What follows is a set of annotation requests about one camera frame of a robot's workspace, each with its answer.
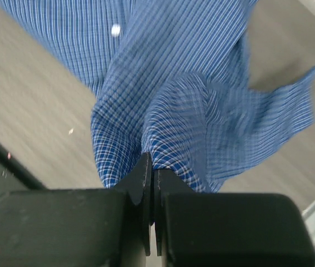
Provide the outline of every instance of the white button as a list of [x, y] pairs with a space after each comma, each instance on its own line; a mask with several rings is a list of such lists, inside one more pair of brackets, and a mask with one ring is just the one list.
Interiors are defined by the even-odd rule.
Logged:
[[119, 24], [114, 24], [112, 27], [112, 36], [118, 37], [121, 31], [121, 27]]

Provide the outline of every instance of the black clamp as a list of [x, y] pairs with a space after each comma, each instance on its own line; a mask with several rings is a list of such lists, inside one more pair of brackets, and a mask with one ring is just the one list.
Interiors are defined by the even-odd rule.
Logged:
[[153, 170], [150, 154], [112, 189], [46, 190], [5, 157], [1, 168], [35, 190], [0, 197], [2, 267], [145, 266], [153, 224], [164, 266], [315, 266], [302, 216], [283, 195], [196, 193]]

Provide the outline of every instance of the shirt button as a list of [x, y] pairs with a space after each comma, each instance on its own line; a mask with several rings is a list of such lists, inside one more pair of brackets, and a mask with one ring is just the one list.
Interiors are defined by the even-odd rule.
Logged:
[[118, 37], [120, 35], [121, 26], [119, 24], [114, 24], [112, 27], [112, 36]]

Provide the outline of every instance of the cloth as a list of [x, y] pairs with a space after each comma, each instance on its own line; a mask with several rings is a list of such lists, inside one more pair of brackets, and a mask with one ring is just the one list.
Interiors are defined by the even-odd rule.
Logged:
[[248, 88], [255, 3], [0, 0], [95, 94], [92, 142], [105, 187], [150, 152], [154, 169], [172, 169], [197, 192], [217, 192], [314, 120], [315, 67], [271, 93]]

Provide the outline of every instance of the gray floor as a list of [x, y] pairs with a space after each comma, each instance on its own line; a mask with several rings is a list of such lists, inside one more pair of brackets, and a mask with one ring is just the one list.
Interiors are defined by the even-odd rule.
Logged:
[[[260, 1], [249, 31], [254, 88], [271, 90], [315, 64], [315, 17], [298, 1]], [[315, 84], [313, 94], [315, 109]], [[93, 104], [89, 90], [0, 10], [0, 142], [49, 187], [101, 186]], [[282, 192], [305, 209], [315, 199], [315, 125], [222, 191]]]

